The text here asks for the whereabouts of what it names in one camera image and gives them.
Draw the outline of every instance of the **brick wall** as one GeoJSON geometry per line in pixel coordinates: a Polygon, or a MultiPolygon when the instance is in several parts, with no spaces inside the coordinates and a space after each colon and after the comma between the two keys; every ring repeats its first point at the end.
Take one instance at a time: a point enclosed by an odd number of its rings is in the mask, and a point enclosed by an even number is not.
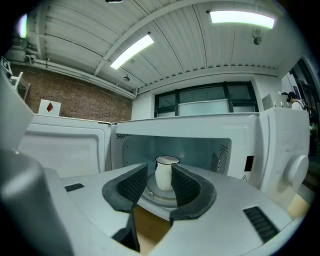
{"type": "Polygon", "coordinates": [[[60,102],[62,117],[105,122],[131,120],[132,100],[97,85],[39,68],[11,65],[30,83],[25,102],[38,113],[41,99],[60,102]]]}

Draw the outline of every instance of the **white wall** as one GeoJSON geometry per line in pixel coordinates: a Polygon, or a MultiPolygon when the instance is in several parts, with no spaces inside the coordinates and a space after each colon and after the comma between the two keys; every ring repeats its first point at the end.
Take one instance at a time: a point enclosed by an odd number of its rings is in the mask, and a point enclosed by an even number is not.
{"type": "Polygon", "coordinates": [[[268,94],[278,94],[282,91],[282,80],[275,76],[259,74],[216,74],[204,77],[196,77],[179,81],[154,90],[139,94],[132,105],[132,120],[150,119],[154,117],[155,95],[198,85],[206,85],[221,82],[248,82],[251,81],[259,111],[263,111],[262,99],[268,94]]]}
{"type": "Polygon", "coordinates": [[[295,81],[295,78],[292,74],[287,73],[281,80],[282,87],[281,87],[281,92],[284,93],[289,93],[289,92],[294,92],[293,86],[297,86],[297,83],[295,81]]]}
{"type": "Polygon", "coordinates": [[[155,116],[155,94],[147,91],[132,102],[131,120],[150,119],[155,116]]]}

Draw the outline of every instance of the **white cup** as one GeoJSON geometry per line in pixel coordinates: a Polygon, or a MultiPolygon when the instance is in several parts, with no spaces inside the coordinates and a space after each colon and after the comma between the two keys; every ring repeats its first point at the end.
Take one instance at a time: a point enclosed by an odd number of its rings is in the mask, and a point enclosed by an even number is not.
{"type": "Polygon", "coordinates": [[[177,164],[179,162],[179,158],[170,155],[158,156],[155,159],[155,181],[159,189],[163,191],[172,190],[171,164],[177,164]]]}

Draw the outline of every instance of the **ceiling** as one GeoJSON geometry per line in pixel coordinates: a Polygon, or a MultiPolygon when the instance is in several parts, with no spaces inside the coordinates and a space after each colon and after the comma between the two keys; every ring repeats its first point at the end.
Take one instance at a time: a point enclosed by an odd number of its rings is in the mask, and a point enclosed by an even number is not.
{"type": "MultiPolygon", "coordinates": [[[[173,78],[233,71],[283,76],[303,51],[303,39],[289,19],[269,1],[254,0],[51,0],[28,14],[26,40],[27,54],[132,95],[137,88],[144,92],[170,84],[173,78]],[[259,12],[276,22],[273,29],[260,29],[262,42],[255,45],[252,34],[257,26],[212,24],[206,11],[220,10],[259,12]],[[110,67],[148,32],[152,45],[119,69],[110,67]],[[130,81],[123,80],[127,75],[130,81]]],[[[15,56],[9,54],[8,59],[17,61],[15,56]]],[[[25,62],[32,63],[27,57],[25,62]]]]}

